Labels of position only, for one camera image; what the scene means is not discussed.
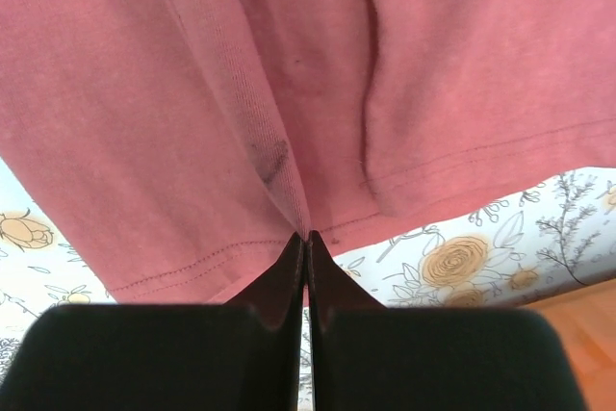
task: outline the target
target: rose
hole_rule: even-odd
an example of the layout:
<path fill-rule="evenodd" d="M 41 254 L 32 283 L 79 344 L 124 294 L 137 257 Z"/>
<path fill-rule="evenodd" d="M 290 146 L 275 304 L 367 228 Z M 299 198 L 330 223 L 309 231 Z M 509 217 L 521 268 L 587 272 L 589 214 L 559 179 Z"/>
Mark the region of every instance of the rose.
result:
<path fill-rule="evenodd" d="M 513 291 L 529 288 L 539 278 L 536 271 L 533 270 L 520 270 L 511 275 L 509 279 L 509 287 Z"/>
<path fill-rule="evenodd" d="M 483 292 L 479 289 L 453 291 L 443 303 L 446 307 L 479 307 L 483 305 Z"/>
<path fill-rule="evenodd" d="M 457 286 L 481 270 L 488 257 L 488 245 L 479 238 L 453 238 L 432 250 L 424 259 L 422 277 L 431 286 Z"/>
<path fill-rule="evenodd" d="M 0 238 L 21 249 L 40 249 L 53 243 L 53 233 L 47 225 L 29 218 L 6 218 L 0 214 Z"/>

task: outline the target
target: red cloth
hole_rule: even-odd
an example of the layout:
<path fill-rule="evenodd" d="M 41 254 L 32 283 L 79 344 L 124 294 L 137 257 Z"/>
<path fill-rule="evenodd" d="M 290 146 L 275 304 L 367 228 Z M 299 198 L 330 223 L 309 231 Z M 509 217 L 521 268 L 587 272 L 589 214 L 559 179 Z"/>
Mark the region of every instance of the red cloth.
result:
<path fill-rule="evenodd" d="M 616 0 L 0 0 L 0 155 L 118 300 L 616 164 Z"/>

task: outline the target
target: orange object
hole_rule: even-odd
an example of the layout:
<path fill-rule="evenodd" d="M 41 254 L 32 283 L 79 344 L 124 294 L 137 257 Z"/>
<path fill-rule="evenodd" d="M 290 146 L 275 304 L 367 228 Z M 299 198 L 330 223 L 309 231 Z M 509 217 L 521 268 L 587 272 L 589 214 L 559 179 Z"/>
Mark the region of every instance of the orange object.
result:
<path fill-rule="evenodd" d="M 616 399 L 616 279 L 527 306 L 556 329 L 592 410 Z"/>

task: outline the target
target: white floral fabric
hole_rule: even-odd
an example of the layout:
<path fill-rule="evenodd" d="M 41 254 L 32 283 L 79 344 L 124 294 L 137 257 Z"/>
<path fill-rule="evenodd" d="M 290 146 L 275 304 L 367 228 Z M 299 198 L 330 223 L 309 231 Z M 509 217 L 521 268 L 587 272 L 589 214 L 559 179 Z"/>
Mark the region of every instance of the white floral fabric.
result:
<path fill-rule="evenodd" d="M 519 305 L 616 277 L 616 169 L 581 168 L 335 257 L 390 306 Z M 114 303 L 0 160 L 0 381 L 50 307 Z M 299 407 L 312 406 L 308 314 Z"/>

